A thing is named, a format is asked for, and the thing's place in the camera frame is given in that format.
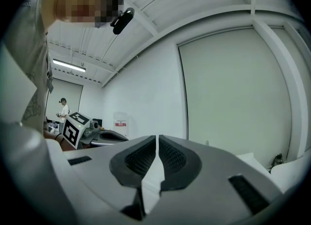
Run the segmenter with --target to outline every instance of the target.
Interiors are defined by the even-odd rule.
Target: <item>red sign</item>
[[[126,123],[115,123],[115,126],[126,126]]]

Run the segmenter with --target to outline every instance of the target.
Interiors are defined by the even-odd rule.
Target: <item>black mesh vent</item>
[[[70,165],[77,165],[92,160],[89,156],[68,159]]]
[[[229,178],[229,182],[254,215],[269,206],[268,202],[242,175]]]
[[[109,163],[110,171],[120,184],[141,188],[141,181],[156,157],[155,138],[149,136],[112,157]]]
[[[161,191],[184,189],[198,176],[202,167],[202,162],[194,151],[164,135],[159,136],[159,157],[165,176]]]
[[[150,142],[125,158],[125,165],[136,174],[144,177],[156,157],[156,144]]]
[[[180,171],[187,162],[186,156],[178,149],[159,138],[159,155],[167,175]]]

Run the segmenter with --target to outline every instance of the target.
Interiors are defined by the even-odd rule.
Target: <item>black slot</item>
[[[269,203],[242,175],[229,178],[229,182],[252,211],[253,215],[269,206]]]
[[[92,160],[89,156],[68,159],[69,165],[77,165]]]

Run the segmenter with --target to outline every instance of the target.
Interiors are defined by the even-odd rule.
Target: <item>camera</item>
[[[124,30],[127,24],[133,19],[134,13],[135,10],[129,7],[124,13],[121,12],[121,15],[112,21],[110,26],[113,27],[113,33],[115,35],[119,35]]]

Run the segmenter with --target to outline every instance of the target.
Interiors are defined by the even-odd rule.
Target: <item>sleeve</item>
[[[44,121],[43,121],[43,130],[48,131],[49,130],[49,125],[47,121],[47,117],[45,116]]]
[[[65,115],[68,115],[68,114],[69,114],[69,108],[68,108],[68,106],[65,108],[64,111],[65,111],[65,113],[64,113]]]

